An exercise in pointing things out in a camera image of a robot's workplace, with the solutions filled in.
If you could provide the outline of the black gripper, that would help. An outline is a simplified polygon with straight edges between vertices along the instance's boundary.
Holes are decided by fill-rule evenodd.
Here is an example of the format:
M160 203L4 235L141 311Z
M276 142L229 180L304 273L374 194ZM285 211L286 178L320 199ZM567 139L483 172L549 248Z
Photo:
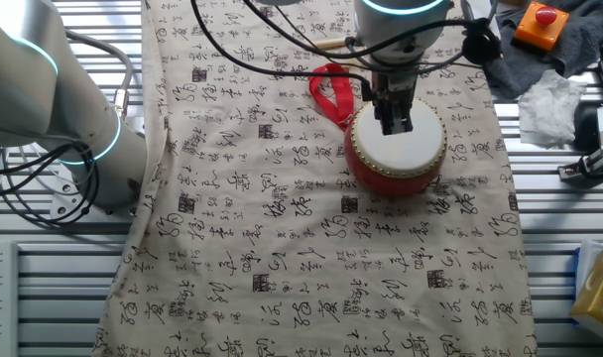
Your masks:
M372 91L375 106L384 104L381 125L384 135L403 134L411 131L414 98L418 76L408 72L372 72Z

